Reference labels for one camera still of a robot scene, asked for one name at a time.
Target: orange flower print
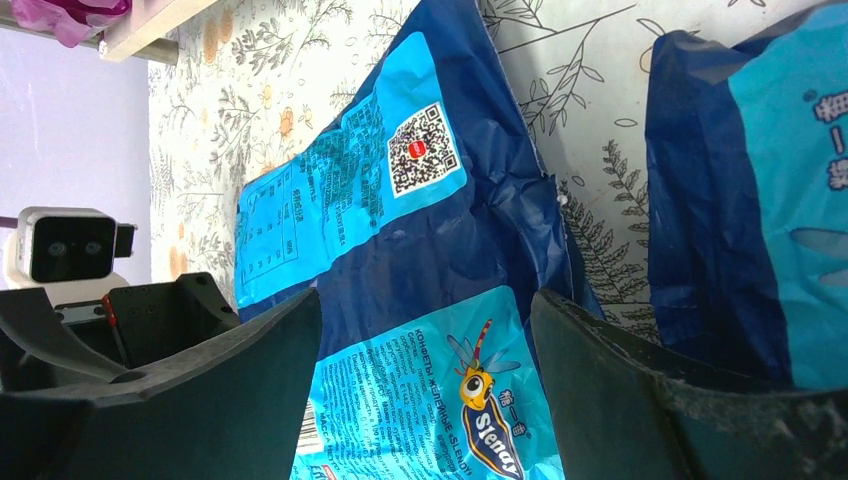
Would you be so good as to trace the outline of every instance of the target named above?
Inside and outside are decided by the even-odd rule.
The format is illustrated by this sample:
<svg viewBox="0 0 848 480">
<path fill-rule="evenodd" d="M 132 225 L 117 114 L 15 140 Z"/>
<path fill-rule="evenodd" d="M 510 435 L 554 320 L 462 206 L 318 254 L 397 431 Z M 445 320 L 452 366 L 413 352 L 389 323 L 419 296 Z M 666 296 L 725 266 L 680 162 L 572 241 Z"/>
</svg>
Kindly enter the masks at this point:
<svg viewBox="0 0 848 480">
<path fill-rule="evenodd" d="M 227 7 L 221 15 L 221 27 L 218 29 L 218 39 L 227 43 L 233 38 L 233 9 Z"/>
<path fill-rule="evenodd" d="M 171 278 L 176 280 L 183 273 L 188 272 L 188 257 L 185 253 L 177 250 L 177 247 L 171 247 L 168 255 L 168 263 L 171 267 Z"/>
<path fill-rule="evenodd" d="M 262 106 L 265 107 L 265 110 L 271 108 L 271 85 L 265 84 L 265 87 L 262 89 Z"/>
<path fill-rule="evenodd" d="M 312 128 L 312 109 L 309 108 L 309 105 L 303 106 L 303 115 L 300 116 L 298 121 L 303 122 L 310 129 Z"/>
<path fill-rule="evenodd" d="M 277 168 L 277 166 L 274 165 L 273 163 L 265 162 L 262 165 L 262 169 L 259 170 L 259 176 L 261 177 L 262 175 L 265 175 L 266 173 L 271 173 L 272 171 L 274 171 L 275 168 Z"/>
<path fill-rule="evenodd" d="M 280 116 L 280 135 L 283 138 L 288 138 L 291 131 L 294 129 L 294 112 L 291 108 L 286 107 L 283 114 Z"/>
<path fill-rule="evenodd" d="M 203 58 L 206 63 L 215 63 L 218 57 L 218 23 L 214 19 L 206 21 L 203 29 Z"/>
</svg>

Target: plastic packaging bag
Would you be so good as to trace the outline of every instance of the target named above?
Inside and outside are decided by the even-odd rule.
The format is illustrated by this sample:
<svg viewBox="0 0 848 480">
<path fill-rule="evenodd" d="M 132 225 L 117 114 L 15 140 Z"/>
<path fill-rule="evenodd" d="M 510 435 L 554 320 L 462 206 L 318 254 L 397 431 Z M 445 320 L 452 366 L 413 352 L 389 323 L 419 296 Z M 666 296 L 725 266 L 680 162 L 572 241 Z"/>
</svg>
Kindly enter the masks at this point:
<svg viewBox="0 0 848 480">
<path fill-rule="evenodd" d="M 131 7 L 131 0 L 12 0 L 18 25 L 53 32 L 69 48 L 112 25 Z"/>
<path fill-rule="evenodd" d="M 601 315 L 473 0 L 423 0 L 351 105 L 246 187 L 242 319 L 314 285 L 292 478 L 563 478 L 527 320 Z"/>
<path fill-rule="evenodd" d="M 734 48 L 657 40 L 648 276 L 663 343 L 802 387 L 848 385 L 848 4 Z"/>
</svg>

